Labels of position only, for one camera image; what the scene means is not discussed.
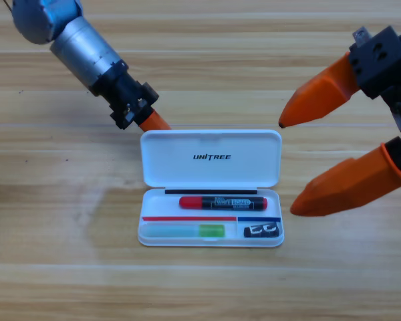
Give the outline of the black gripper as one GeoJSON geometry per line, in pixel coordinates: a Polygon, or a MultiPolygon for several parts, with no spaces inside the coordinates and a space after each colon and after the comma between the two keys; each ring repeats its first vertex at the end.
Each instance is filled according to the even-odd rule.
{"type": "MultiPolygon", "coordinates": [[[[385,101],[401,132],[401,34],[388,26],[375,36],[365,27],[352,35],[350,53],[296,89],[279,117],[281,128],[323,118],[360,87],[367,97],[385,101]]],[[[401,171],[401,139],[387,142],[386,147],[401,171]]]]}
{"type": "Polygon", "coordinates": [[[158,94],[148,83],[140,84],[129,73],[125,62],[111,64],[89,87],[95,96],[102,96],[112,109],[111,117],[122,130],[136,123],[144,132],[170,130],[170,125],[153,109],[158,94]]]}

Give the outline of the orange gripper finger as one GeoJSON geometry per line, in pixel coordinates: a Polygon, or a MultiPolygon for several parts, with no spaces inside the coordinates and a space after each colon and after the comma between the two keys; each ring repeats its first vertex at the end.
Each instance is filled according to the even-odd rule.
{"type": "Polygon", "coordinates": [[[401,170],[385,144],[349,158],[312,179],[290,207],[294,215],[319,217],[364,206],[401,187],[401,170]]]}

